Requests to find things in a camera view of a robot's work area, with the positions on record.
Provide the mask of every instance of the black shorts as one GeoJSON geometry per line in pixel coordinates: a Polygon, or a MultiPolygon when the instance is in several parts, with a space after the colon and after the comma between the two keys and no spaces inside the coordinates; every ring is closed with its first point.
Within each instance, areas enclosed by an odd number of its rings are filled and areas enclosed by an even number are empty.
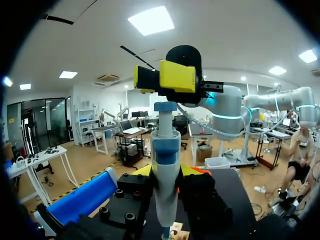
{"type": "Polygon", "coordinates": [[[288,168],[289,167],[295,168],[294,180],[299,180],[299,181],[303,181],[307,177],[310,171],[310,166],[301,167],[300,163],[296,161],[290,161],[288,164],[288,168]]]}

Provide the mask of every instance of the shoe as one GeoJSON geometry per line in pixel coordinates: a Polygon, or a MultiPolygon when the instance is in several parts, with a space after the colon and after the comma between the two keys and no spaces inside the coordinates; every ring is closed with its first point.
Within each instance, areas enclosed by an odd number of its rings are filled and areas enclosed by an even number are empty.
{"type": "Polygon", "coordinates": [[[277,196],[276,198],[274,198],[273,200],[268,202],[268,206],[271,208],[274,205],[277,205],[279,203],[282,203],[284,200],[282,198],[280,198],[279,196],[277,196]]]}

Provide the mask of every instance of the wooden block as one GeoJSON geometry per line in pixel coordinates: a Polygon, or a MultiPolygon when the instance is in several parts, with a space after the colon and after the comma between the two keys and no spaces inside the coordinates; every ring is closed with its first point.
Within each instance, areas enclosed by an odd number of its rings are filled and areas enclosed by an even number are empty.
{"type": "Polygon", "coordinates": [[[190,235],[189,231],[180,231],[180,234],[177,240],[188,240],[189,235],[190,235]]]}
{"type": "Polygon", "coordinates": [[[173,223],[173,225],[170,227],[170,234],[172,236],[171,239],[178,240],[178,237],[180,235],[182,226],[183,226],[183,223],[180,223],[180,222],[174,222],[173,223]]]}

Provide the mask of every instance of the cardboard box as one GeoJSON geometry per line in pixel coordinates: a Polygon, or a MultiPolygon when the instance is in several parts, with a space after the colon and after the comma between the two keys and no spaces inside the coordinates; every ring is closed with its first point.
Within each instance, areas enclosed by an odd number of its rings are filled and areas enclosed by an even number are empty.
{"type": "Polygon", "coordinates": [[[11,161],[14,158],[14,153],[12,152],[11,143],[7,142],[3,145],[4,157],[6,161],[11,161]]]}
{"type": "Polygon", "coordinates": [[[211,158],[212,155],[212,146],[208,149],[202,149],[201,147],[198,147],[196,150],[196,159],[199,162],[204,163],[206,158],[211,158]]]}

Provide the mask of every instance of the yellow black tape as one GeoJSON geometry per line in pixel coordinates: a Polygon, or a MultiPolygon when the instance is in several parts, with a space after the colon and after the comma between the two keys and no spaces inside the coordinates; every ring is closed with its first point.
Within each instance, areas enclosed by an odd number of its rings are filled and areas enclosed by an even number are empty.
{"type": "MultiPolygon", "coordinates": [[[[112,163],[111,165],[109,165],[108,167],[112,167],[112,166],[115,165],[116,163],[117,163],[117,162],[114,162],[114,163],[112,163]]],[[[90,182],[92,179],[94,179],[96,176],[102,174],[104,171],[105,171],[105,169],[103,169],[103,170],[101,170],[101,171],[98,171],[98,172],[97,172],[96,174],[94,174],[92,177],[90,177],[90,178],[88,178],[87,180],[85,180],[84,182],[78,184],[79,187],[81,187],[82,185],[90,182]]],[[[73,192],[74,190],[76,190],[76,189],[78,189],[78,188],[77,188],[77,187],[74,187],[74,188],[70,189],[69,191],[66,191],[64,194],[61,194],[61,195],[58,196],[57,198],[53,199],[53,200],[52,200],[52,203],[54,203],[54,202],[58,201],[59,199],[67,196],[69,193],[72,193],[72,192],[73,192]]],[[[35,209],[35,210],[30,211],[30,213],[33,214],[33,213],[36,212],[36,211],[37,211],[37,210],[35,209]]]]}

